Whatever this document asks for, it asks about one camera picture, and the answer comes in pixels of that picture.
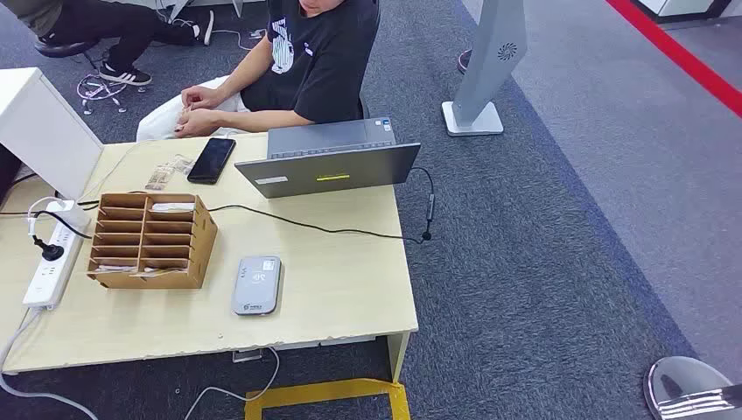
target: red floor line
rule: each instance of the red floor line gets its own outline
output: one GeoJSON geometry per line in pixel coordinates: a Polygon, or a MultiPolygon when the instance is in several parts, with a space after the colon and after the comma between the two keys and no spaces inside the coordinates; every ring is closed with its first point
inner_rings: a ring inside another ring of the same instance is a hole
{"type": "Polygon", "coordinates": [[[685,73],[719,99],[732,112],[742,117],[742,93],[706,66],[695,55],[678,44],[630,0],[606,0],[645,38],[673,60],[685,73]]]}

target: man's hand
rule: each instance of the man's hand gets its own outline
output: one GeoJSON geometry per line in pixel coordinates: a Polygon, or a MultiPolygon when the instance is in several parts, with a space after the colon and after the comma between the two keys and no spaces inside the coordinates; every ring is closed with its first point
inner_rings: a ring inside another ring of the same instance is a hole
{"type": "Polygon", "coordinates": [[[191,86],[180,92],[183,108],[214,109],[226,99],[218,89],[203,86],[191,86]]]}
{"type": "Polygon", "coordinates": [[[175,128],[176,137],[202,137],[209,136],[219,128],[219,111],[210,109],[195,109],[186,111],[178,119],[175,128]]]}

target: light wood table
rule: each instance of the light wood table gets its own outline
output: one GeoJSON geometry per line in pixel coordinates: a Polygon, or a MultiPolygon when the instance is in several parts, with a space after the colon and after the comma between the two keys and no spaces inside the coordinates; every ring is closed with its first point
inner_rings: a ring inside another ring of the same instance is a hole
{"type": "MultiPolygon", "coordinates": [[[[165,191],[198,194],[209,208],[243,204],[326,228],[400,234],[391,186],[265,199],[233,163],[264,158],[266,136],[234,138],[237,146],[217,185],[190,184],[176,173],[165,191]]],[[[206,141],[107,145],[89,184],[98,182],[135,147],[101,192],[142,190],[156,165],[176,154],[196,158],[206,141]]],[[[25,181],[11,191],[2,211],[25,211],[50,192],[40,179],[25,181]]],[[[96,199],[97,194],[86,200],[96,199]]],[[[43,313],[22,335],[5,370],[387,336],[392,378],[398,380],[410,333],[417,330],[402,241],[325,234],[241,209],[214,212],[213,218],[219,233],[200,290],[105,289],[84,274],[90,253],[90,241],[85,241],[59,307],[43,313]],[[237,265],[244,256],[257,255],[276,255],[283,261],[278,306],[267,316],[239,317],[230,306],[237,265]]],[[[37,226],[37,232],[48,237],[53,221],[43,220],[37,226]]],[[[0,340],[13,333],[25,314],[21,300],[39,258],[39,250],[27,236],[25,217],[0,216],[0,340]]]]}

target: black smartphone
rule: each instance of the black smartphone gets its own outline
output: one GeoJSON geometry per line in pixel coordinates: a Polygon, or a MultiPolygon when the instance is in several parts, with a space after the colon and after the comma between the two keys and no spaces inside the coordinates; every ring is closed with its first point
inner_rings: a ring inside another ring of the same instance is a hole
{"type": "Polygon", "coordinates": [[[193,164],[188,180],[194,184],[216,184],[221,171],[227,164],[229,155],[235,149],[235,140],[228,138],[210,138],[201,155],[193,164]]]}

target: black plug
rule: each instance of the black plug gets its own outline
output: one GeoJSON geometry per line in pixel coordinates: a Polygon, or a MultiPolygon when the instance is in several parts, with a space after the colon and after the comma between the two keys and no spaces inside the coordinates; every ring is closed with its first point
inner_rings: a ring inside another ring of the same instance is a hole
{"type": "Polygon", "coordinates": [[[433,216],[435,215],[436,210],[436,194],[430,193],[428,196],[428,211],[425,214],[425,218],[428,220],[428,226],[425,228],[425,231],[423,232],[423,241],[429,241],[433,239],[433,235],[431,234],[431,223],[433,222],[433,216]]]}
{"type": "Polygon", "coordinates": [[[46,245],[36,235],[33,236],[33,244],[41,248],[41,257],[47,261],[59,260],[65,254],[65,249],[61,246],[46,245]]]}

